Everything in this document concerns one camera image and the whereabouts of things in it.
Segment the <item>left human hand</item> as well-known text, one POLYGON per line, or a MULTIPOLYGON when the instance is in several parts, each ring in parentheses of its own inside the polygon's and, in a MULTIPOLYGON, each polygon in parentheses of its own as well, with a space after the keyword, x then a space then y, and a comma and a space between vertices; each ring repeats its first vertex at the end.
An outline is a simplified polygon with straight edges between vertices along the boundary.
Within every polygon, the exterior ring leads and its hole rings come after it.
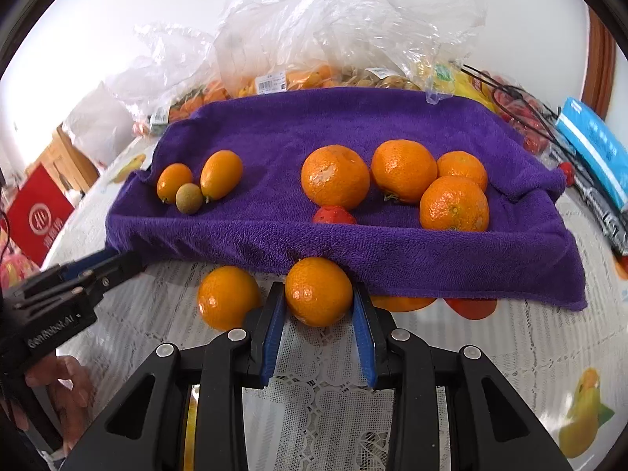
POLYGON ((65 457, 85 432, 93 383, 87 369, 73 356, 50 354, 35 363, 24 375, 30 388, 45 387, 60 420, 65 457))

